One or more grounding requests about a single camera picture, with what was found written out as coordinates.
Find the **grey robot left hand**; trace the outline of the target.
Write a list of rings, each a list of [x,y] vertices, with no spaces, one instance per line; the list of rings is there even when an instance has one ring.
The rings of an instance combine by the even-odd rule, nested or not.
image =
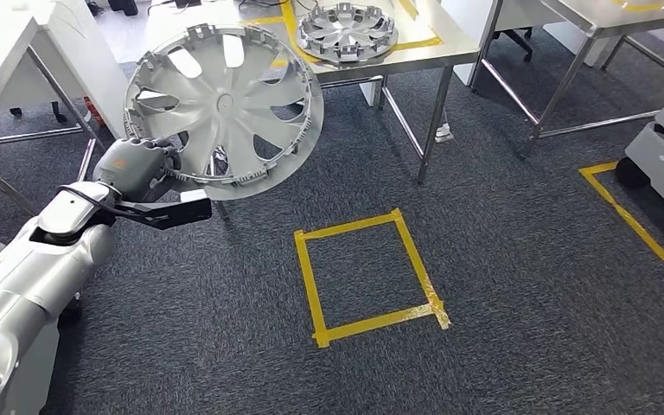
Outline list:
[[[124,201],[153,202],[172,189],[170,172],[181,166],[178,149],[166,138],[121,138],[98,160],[92,180],[113,187]]]

